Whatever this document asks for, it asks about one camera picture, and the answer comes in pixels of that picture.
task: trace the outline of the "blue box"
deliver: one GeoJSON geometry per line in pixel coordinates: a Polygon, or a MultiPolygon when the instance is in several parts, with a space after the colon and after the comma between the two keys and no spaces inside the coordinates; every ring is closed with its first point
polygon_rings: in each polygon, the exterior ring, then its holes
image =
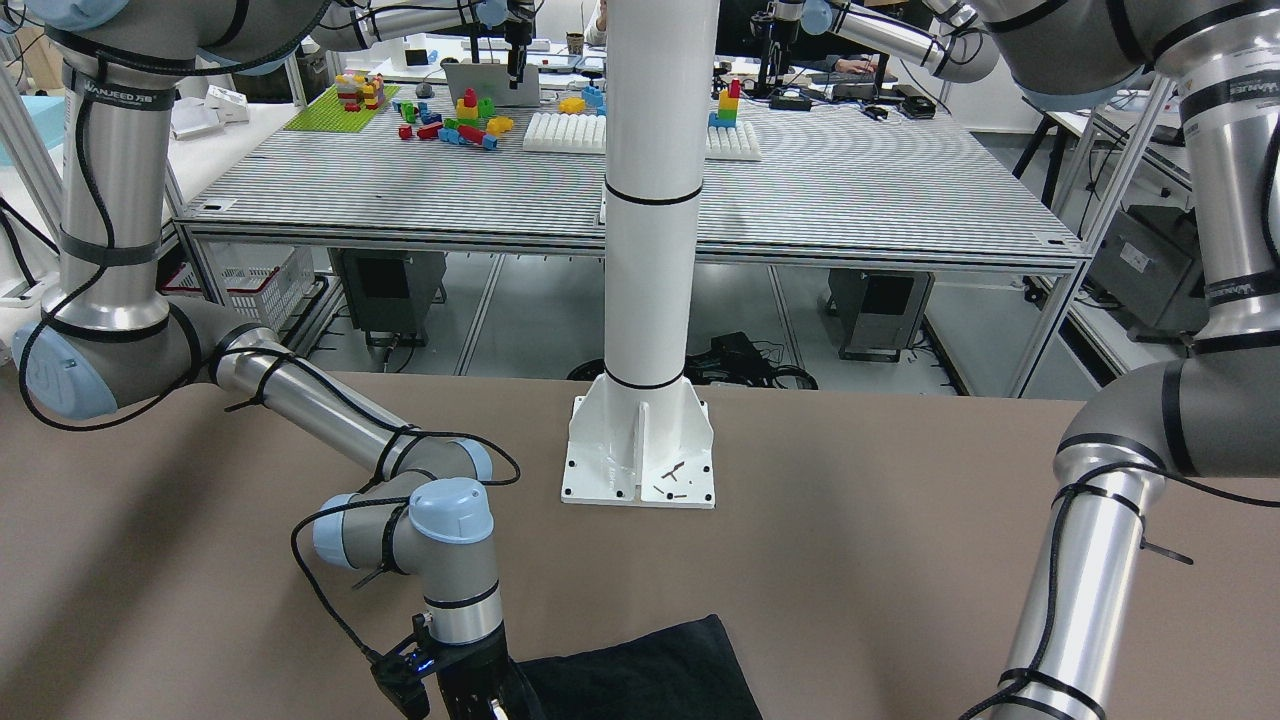
{"type": "MultiPolygon", "coordinates": [[[[52,150],[61,145],[67,132],[67,99],[23,95],[22,104],[27,108],[31,119],[35,120],[36,132],[40,133],[45,147],[52,150]]],[[[9,159],[4,145],[0,143],[0,165],[12,164],[13,160],[9,159]]]]}

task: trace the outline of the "person's hand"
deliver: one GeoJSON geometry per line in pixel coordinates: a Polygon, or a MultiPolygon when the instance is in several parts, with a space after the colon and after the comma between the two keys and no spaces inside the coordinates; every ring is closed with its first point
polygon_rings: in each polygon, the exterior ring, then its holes
{"type": "Polygon", "coordinates": [[[876,60],[836,60],[832,69],[837,73],[870,74],[876,72],[876,60]]]}

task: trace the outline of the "white pole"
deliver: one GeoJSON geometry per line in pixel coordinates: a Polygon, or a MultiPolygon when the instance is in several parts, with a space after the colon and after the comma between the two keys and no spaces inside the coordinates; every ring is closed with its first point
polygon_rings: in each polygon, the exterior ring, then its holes
{"type": "Polygon", "coordinates": [[[607,374],[570,425],[562,500],[712,507],[712,429],[682,372],[718,4],[609,10],[607,374]]]}

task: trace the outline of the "white lego baseplate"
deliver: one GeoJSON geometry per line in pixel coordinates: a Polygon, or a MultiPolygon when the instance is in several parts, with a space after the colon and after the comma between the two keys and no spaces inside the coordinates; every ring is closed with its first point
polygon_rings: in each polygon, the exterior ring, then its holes
{"type": "MultiPolygon", "coordinates": [[[[604,155],[604,120],[599,115],[536,113],[525,131],[525,150],[604,155]]],[[[707,158],[710,160],[760,161],[760,142],[751,123],[733,128],[707,128],[707,158]]]]}

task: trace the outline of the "person's arm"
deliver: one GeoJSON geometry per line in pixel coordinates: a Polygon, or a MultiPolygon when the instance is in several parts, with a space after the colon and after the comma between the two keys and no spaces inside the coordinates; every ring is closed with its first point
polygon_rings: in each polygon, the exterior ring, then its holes
{"type": "Polygon", "coordinates": [[[582,36],[588,45],[605,45],[608,42],[608,0],[599,0],[591,10],[591,19],[586,20],[582,36]]]}

